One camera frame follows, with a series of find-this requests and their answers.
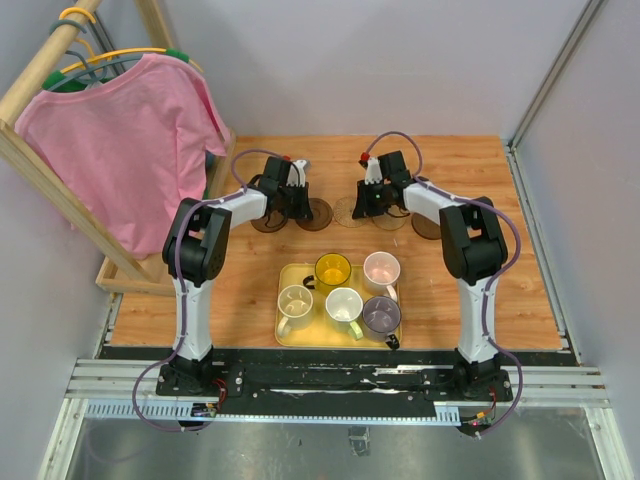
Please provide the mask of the small woven rattan coaster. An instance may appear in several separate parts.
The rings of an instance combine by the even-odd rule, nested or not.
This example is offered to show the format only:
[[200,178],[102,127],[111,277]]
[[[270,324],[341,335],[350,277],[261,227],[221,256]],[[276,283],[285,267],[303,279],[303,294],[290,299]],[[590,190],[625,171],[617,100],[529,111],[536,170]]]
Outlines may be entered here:
[[384,214],[372,218],[373,224],[385,231],[395,231],[402,228],[407,221],[407,216],[392,216]]

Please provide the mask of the large woven rattan coaster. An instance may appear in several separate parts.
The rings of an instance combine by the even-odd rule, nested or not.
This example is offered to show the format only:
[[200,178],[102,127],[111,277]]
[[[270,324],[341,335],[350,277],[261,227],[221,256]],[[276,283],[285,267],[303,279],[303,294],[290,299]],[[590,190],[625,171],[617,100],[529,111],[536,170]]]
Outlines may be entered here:
[[334,219],[338,224],[346,228],[359,228],[367,223],[366,218],[353,218],[356,198],[346,196],[338,199],[333,207]]

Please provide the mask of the pink translucent cup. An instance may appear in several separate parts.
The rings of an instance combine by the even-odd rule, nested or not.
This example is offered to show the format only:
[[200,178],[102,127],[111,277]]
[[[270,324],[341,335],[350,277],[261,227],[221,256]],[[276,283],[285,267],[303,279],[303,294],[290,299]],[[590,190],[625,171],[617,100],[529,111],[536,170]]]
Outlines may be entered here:
[[382,295],[398,301],[396,284],[401,265],[391,253],[378,251],[366,257],[363,263],[365,289],[371,295]]

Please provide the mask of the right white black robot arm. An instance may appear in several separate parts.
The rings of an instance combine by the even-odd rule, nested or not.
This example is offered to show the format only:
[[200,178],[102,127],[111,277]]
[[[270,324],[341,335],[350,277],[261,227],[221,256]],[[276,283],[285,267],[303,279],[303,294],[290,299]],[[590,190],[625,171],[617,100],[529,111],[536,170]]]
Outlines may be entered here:
[[357,182],[354,219],[382,216],[396,206],[439,226],[443,260],[459,291],[457,351],[471,364],[454,373],[453,387],[463,399],[477,399],[487,391],[489,377],[473,363],[498,353],[493,344],[495,294],[508,250],[497,210],[488,198],[465,199],[412,177],[399,151],[379,157],[363,153],[359,164],[365,176]]

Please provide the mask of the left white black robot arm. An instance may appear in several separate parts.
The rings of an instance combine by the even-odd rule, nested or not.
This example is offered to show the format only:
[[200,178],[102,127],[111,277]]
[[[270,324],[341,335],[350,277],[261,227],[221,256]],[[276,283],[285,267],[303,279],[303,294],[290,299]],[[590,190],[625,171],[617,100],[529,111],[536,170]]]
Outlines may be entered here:
[[174,354],[191,361],[181,369],[179,383],[190,394],[203,395],[214,383],[214,371],[200,361],[213,348],[212,288],[225,262],[231,230],[274,212],[286,219],[312,219],[306,179],[310,168],[306,159],[291,162],[271,156],[256,181],[238,191],[216,199],[181,201],[162,259],[176,292]]

